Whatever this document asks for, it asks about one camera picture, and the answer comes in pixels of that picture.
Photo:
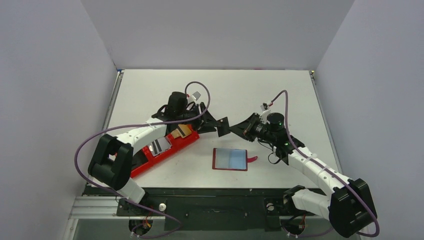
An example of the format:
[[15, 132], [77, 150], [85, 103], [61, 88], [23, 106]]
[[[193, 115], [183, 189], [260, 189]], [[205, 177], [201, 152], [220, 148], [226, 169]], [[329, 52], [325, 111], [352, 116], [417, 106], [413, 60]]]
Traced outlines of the dark green VIP credit card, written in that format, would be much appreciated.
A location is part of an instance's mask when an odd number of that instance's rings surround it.
[[231, 133], [227, 116], [217, 120], [217, 123], [218, 126], [216, 127], [216, 129], [219, 138]]

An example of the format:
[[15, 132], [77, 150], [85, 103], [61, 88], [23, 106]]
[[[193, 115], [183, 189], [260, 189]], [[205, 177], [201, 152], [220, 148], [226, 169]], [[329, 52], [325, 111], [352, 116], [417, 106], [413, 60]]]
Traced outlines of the red leather card holder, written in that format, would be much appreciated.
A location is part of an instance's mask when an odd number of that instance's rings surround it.
[[257, 159], [257, 156], [249, 157], [246, 149], [214, 148], [212, 169], [246, 172], [248, 171], [248, 164]]

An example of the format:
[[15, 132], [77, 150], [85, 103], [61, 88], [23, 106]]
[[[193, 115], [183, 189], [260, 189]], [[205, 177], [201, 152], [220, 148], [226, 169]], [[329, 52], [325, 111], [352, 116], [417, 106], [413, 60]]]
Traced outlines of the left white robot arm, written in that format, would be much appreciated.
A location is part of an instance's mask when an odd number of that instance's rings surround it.
[[144, 124], [124, 133], [100, 137], [88, 166], [88, 174], [120, 196], [139, 204], [146, 191], [132, 179], [133, 158], [147, 158], [140, 167], [150, 167], [198, 139], [202, 133], [216, 132], [225, 126], [216, 120], [204, 102], [197, 103], [198, 92], [187, 95], [174, 91]]

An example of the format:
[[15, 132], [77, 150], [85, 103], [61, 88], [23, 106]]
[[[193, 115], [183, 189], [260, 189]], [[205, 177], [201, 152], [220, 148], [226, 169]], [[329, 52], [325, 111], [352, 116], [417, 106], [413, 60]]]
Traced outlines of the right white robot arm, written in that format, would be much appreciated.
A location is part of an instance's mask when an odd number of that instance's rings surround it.
[[378, 222], [377, 211], [368, 184], [353, 180], [321, 161], [306, 145], [286, 129], [287, 120], [281, 113], [271, 113], [262, 122], [257, 113], [229, 127], [229, 131], [249, 142], [258, 140], [273, 148], [286, 165], [298, 170], [323, 193], [304, 186], [295, 186], [283, 198], [288, 210], [313, 213], [328, 220], [341, 236], [359, 234], [371, 223]]

